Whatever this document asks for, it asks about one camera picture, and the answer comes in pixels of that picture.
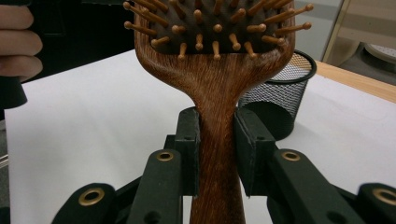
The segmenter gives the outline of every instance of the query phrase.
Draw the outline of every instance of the black clamp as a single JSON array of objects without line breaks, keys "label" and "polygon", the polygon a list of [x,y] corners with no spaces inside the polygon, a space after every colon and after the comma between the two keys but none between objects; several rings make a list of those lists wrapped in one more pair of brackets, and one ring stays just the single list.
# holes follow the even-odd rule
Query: black clamp
[{"label": "black clamp", "polygon": [[[364,184],[355,196],[333,186],[303,153],[278,149],[251,111],[236,110],[234,137],[246,195],[267,196],[273,223],[396,223],[395,188]],[[141,178],[117,191],[103,184],[77,190],[53,223],[180,224],[182,196],[198,190],[199,142],[198,113],[183,110],[177,134],[168,135],[165,149],[150,155]]]},{"label": "black clamp", "polygon": [[0,77],[0,109],[10,109],[27,102],[18,77]]}]

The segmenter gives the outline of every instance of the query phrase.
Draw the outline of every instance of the metal grommet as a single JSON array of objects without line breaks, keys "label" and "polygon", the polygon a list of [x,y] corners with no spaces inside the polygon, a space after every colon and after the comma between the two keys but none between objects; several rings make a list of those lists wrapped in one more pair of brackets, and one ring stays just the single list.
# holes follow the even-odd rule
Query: metal grommet
[{"label": "metal grommet", "polygon": [[157,160],[159,161],[170,161],[173,159],[173,153],[172,152],[161,152],[157,154]]},{"label": "metal grommet", "polygon": [[299,161],[300,160],[300,156],[295,153],[295,152],[284,152],[282,153],[282,157],[283,159],[287,160],[287,161]]},{"label": "metal grommet", "polygon": [[381,202],[396,206],[396,193],[388,189],[373,189],[374,196]]},{"label": "metal grommet", "polygon": [[79,196],[78,202],[82,206],[90,206],[99,203],[104,197],[105,192],[101,188],[87,189]]}]

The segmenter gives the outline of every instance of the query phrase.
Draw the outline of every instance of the wooden table edge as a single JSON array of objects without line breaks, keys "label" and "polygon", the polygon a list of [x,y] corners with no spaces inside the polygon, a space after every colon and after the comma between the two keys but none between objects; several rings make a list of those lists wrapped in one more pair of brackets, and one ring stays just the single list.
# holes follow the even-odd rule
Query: wooden table edge
[{"label": "wooden table edge", "polygon": [[354,89],[396,103],[396,86],[316,61],[317,74]]}]

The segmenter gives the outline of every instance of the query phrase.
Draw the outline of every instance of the wooden bristle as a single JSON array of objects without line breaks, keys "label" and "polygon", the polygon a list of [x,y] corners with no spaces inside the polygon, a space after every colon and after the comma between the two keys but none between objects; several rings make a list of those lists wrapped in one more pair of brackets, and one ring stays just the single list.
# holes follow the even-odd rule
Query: wooden bristle
[{"label": "wooden bristle", "polygon": [[149,1],[150,1],[150,3],[151,3],[152,5],[154,5],[154,6],[156,6],[157,8],[159,8],[163,13],[168,12],[169,7],[168,7],[166,4],[160,2],[159,0],[149,0]]},{"label": "wooden bristle", "polygon": [[251,7],[248,11],[247,11],[247,15],[248,16],[254,16],[256,15],[256,13],[262,9],[262,7],[264,6],[266,0],[261,0],[260,2],[258,2],[256,5],[254,5],[253,7]]},{"label": "wooden bristle", "polygon": [[222,26],[220,24],[216,24],[213,26],[213,31],[216,33],[220,33],[222,31]]},{"label": "wooden bristle", "polygon": [[230,7],[237,7],[239,4],[239,0],[232,0],[230,3]]},{"label": "wooden bristle", "polygon": [[231,42],[233,43],[233,50],[238,51],[241,49],[241,44],[238,43],[238,40],[236,39],[236,35],[235,34],[230,34],[229,38],[231,40]]},{"label": "wooden bristle", "polygon": [[302,25],[283,27],[278,30],[275,30],[275,35],[286,35],[299,30],[309,30],[311,26],[312,26],[311,22],[308,21]]},{"label": "wooden bristle", "polygon": [[140,6],[142,6],[142,7],[146,7],[146,8],[148,8],[149,10],[151,10],[151,11],[157,11],[157,7],[156,6],[154,6],[153,4],[151,4],[151,3],[149,3],[148,1],[146,1],[146,0],[133,0],[135,3],[137,3],[137,4],[139,4]]},{"label": "wooden bristle", "polygon": [[257,54],[253,51],[253,47],[251,47],[251,43],[250,42],[245,42],[244,47],[245,47],[245,50],[247,51],[248,56],[251,59],[256,59],[257,58]]},{"label": "wooden bristle", "polygon": [[172,33],[175,35],[182,35],[184,32],[186,32],[186,27],[178,25],[172,26]]},{"label": "wooden bristle", "polygon": [[220,55],[219,55],[219,41],[213,41],[212,43],[212,49],[213,49],[213,60],[218,61],[220,60]]},{"label": "wooden bristle", "polygon": [[122,6],[125,8],[125,10],[131,10],[131,4],[129,2],[123,2]]},{"label": "wooden bristle", "polygon": [[268,2],[266,2],[266,3],[264,4],[263,8],[264,8],[265,10],[268,10],[268,9],[272,8],[272,7],[277,3],[277,1],[278,1],[278,0],[268,0]]},{"label": "wooden bristle", "polygon": [[163,27],[168,27],[168,21],[164,20],[163,18],[155,15],[154,13],[149,12],[147,8],[142,9],[142,14],[147,18],[149,21],[158,22]]},{"label": "wooden bristle", "polygon": [[260,33],[264,32],[267,26],[265,24],[260,24],[260,25],[249,25],[247,27],[247,32],[248,33]]},{"label": "wooden bristle", "polygon": [[169,38],[169,36],[164,36],[164,37],[161,37],[160,39],[152,39],[151,46],[155,48],[159,45],[167,44],[170,41],[171,41],[171,38]]},{"label": "wooden bristle", "polygon": [[231,23],[237,23],[240,20],[242,20],[245,15],[247,14],[247,11],[244,8],[239,8],[235,14],[233,14],[230,18]]},{"label": "wooden bristle", "polygon": [[278,46],[281,46],[281,45],[285,44],[285,39],[284,38],[276,38],[276,37],[269,36],[269,35],[264,35],[262,37],[262,42],[269,43],[269,44],[276,44]]},{"label": "wooden bristle", "polygon": [[281,22],[290,17],[290,15],[294,14],[294,8],[289,8],[288,10],[279,13],[273,17],[270,17],[264,21],[265,24],[269,23],[276,23],[276,22]]},{"label": "wooden bristle", "polygon": [[194,11],[194,17],[195,17],[195,20],[197,21],[197,24],[198,24],[198,25],[199,25],[199,24],[202,24],[202,22],[204,21],[204,20],[202,19],[202,12],[201,12],[200,9],[196,9],[196,10]]},{"label": "wooden bristle", "polygon": [[125,7],[125,9],[130,10],[130,11],[132,11],[133,13],[135,13],[135,14],[137,14],[137,15],[139,15],[139,16],[144,17],[144,15],[143,15],[143,13],[142,13],[141,10],[137,9],[136,7],[131,6],[129,3],[125,2],[125,3],[124,3],[124,7]]},{"label": "wooden bristle", "polygon": [[274,9],[280,9],[283,6],[285,6],[286,4],[290,3],[291,1],[293,1],[293,0],[280,0],[273,6],[273,8]]},{"label": "wooden bristle", "polygon": [[311,11],[312,9],[314,9],[314,4],[308,4],[305,7],[301,7],[299,9],[296,9],[294,14],[293,14],[293,16],[297,16],[297,15],[303,13],[303,12],[306,12],[306,11]]},{"label": "wooden bristle", "polygon": [[203,5],[202,0],[195,0],[195,8],[201,9]]},{"label": "wooden bristle", "polygon": [[213,8],[213,14],[218,16],[220,14],[221,6],[224,0],[216,0],[215,7]]},{"label": "wooden bristle", "polygon": [[204,37],[201,34],[198,34],[196,37],[196,41],[197,43],[195,44],[195,48],[199,51],[202,50],[204,48],[204,45],[202,44],[204,40]]},{"label": "wooden bristle", "polygon": [[146,28],[146,27],[137,26],[137,25],[131,23],[130,21],[126,21],[126,22],[124,23],[124,27],[125,27],[126,29],[128,29],[128,30],[129,30],[129,29],[136,30],[136,31],[138,31],[138,32],[140,32],[140,33],[142,33],[142,34],[145,34],[145,35],[150,35],[150,36],[155,36],[155,35],[157,35],[157,32],[156,32],[155,30],[151,30],[151,29]]},{"label": "wooden bristle", "polygon": [[180,53],[177,56],[177,58],[179,60],[184,61],[186,59],[186,50],[187,50],[187,44],[181,43],[180,44]]},{"label": "wooden bristle", "polygon": [[169,0],[169,4],[174,8],[176,14],[181,20],[184,20],[184,18],[186,18],[186,12],[184,12],[183,9],[180,8],[180,6],[177,4],[177,0]]}]

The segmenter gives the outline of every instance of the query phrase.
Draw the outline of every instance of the white table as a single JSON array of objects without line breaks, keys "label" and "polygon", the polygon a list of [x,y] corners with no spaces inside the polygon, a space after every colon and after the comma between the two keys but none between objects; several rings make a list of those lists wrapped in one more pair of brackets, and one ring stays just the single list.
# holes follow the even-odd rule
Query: white table
[{"label": "white table", "polygon": [[[133,50],[23,87],[29,102],[6,111],[13,224],[50,223],[80,187],[118,189],[141,176],[178,112],[192,106],[145,72]],[[302,151],[331,183],[356,193],[366,182],[396,187],[395,131],[396,104],[315,76],[293,133],[277,145]],[[265,198],[244,203],[248,224],[271,223]]]}]

